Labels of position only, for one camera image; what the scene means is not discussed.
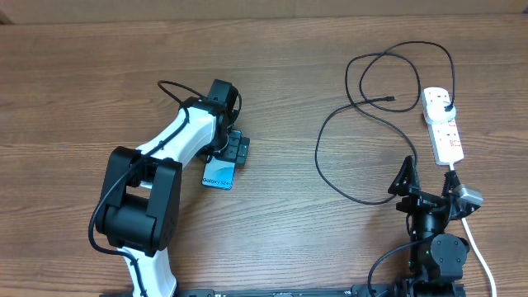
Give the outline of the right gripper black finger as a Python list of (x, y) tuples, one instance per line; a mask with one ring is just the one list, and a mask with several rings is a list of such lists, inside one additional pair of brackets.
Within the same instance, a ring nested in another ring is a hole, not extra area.
[(456, 170), (449, 170), (445, 173), (445, 180), (441, 194), (443, 196), (457, 196), (458, 191), (456, 188), (460, 185), (460, 179), (458, 178)]
[(407, 156), (397, 176), (388, 189), (388, 193), (396, 196), (415, 195), (421, 190), (414, 157)]

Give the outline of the smartphone with lit screen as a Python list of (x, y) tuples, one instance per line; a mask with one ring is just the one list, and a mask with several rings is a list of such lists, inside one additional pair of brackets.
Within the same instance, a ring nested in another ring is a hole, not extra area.
[(227, 191), (230, 190), (233, 186), (235, 167), (235, 163), (212, 158), (205, 165), (202, 185)]

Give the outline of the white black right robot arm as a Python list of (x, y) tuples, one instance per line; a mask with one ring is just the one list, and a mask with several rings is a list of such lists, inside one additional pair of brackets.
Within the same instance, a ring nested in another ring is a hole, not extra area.
[[(407, 156), (388, 193), (400, 196), (396, 210), (404, 212), (409, 243), (385, 253), (370, 268), (368, 296), (464, 296), (463, 265), (470, 250), (469, 242), (446, 232), (449, 222), (464, 219), (483, 204), (482, 194), (460, 182), (457, 172), (445, 173), (442, 193), (426, 193), (420, 186), (416, 161)], [(376, 267), (397, 252), (409, 251), (411, 275), (380, 288), (372, 284)]]

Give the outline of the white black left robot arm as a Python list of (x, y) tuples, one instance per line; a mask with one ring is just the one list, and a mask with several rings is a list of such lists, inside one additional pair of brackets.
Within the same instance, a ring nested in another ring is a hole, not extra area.
[(133, 296), (178, 294), (168, 246), (177, 229), (186, 165), (201, 159), (202, 185), (229, 190), (248, 156), (250, 139), (234, 127), (242, 97), (232, 83), (216, 79), (208, 94), (194, 91), (177, 103), (177, 118), (152, 140), (111, 152), (88, 225), (94, 250), (124, 258)]

